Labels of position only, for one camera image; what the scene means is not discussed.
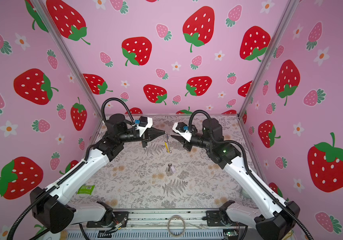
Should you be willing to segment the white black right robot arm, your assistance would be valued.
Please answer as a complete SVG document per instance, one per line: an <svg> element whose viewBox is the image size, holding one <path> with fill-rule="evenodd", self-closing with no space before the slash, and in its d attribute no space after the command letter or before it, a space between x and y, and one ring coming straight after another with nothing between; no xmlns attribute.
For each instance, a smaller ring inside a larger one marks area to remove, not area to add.
<svg viewBox="0 0 343 240"><path fill-rule="evenodd" d="M241 223L256 229L264 240L282 240L295 226L293 217L298 217L299 206L283 199L248 167L245 150L224 139L222 126L216 119L204 120L201 134L196 128L191 132L188 128L183 122L174 123L172 137L187 151L192 147L206 150L208 157L232 176L258 207L253 210L227 201L211 220L224 225Z"/></svg>

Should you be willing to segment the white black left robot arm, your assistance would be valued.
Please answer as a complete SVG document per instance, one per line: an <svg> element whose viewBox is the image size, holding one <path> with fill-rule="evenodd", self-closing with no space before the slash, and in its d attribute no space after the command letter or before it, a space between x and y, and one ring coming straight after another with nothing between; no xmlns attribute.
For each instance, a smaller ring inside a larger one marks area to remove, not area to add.
<svg viewBox="0 0 343 240"><path fill-rule="evenodd" d="M148 142L165 134L164 130L152 126L152 118L140 117L130 122L123 114L114 114L105 122L104 136L88 148L84 159L70 169L54 183L41 189L37 187L30 194L32 201L37 201L32 213L51 233L57 234L69 225L84 222L112 221L112 208L103 202L90 206L69 206L73 195L99 169L109 164L124 149L125 143L140 142L146 147Z"/></svg>

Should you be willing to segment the metal keyring with yellow tag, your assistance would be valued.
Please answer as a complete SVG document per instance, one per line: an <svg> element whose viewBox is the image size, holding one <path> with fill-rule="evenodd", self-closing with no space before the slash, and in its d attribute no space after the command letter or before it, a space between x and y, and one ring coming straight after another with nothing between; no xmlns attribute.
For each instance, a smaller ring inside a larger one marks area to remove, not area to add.
<svg viewBox="0 0 343 240"><path fill-rule="evenodd" d="M169 135L167 133L165 133L165 135L164 135L164 145L165 145L165 148L166 148L166 152L171 154L172 150L170 149Z"/></svg>

